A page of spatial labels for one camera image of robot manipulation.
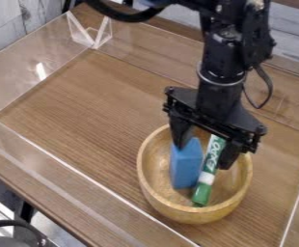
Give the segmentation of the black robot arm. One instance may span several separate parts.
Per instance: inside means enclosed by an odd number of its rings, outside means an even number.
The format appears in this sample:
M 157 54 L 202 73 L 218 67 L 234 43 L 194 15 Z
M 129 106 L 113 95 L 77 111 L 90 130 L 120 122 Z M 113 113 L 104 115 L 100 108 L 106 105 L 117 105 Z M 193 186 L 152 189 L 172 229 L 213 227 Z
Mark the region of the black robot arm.
M 184 148 L 194 127 L 226 141 L 217 168 L 226 170 L 242 153 L 254 152 L 266 127 L 242 106 L 246 73 L 269 81 L 260 64 L 276 45 L 269 30 L 270 0 L 140 0 L 152 8 L 177 4 L 200 14 L 205 48 L 197 66 L 198 87 L 165 88 L 164 111 L 172 142 Z

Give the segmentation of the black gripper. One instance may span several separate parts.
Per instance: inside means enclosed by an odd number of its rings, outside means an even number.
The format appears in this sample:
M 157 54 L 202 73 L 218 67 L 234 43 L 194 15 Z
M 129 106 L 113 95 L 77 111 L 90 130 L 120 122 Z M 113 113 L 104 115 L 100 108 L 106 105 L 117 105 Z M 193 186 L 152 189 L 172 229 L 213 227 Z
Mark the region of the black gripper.
M 256 152 L 266 127 L 244 109 L 242 84 L 246 72 L 233 77 L 216 75 L 202 63 L 197 64 L 198 87 L 165 87 L 172 142 L 181 150 L 188 144 L 196 126 L 226 141 L 218 155 L 218 169 L 228 170 L 241 152 Z

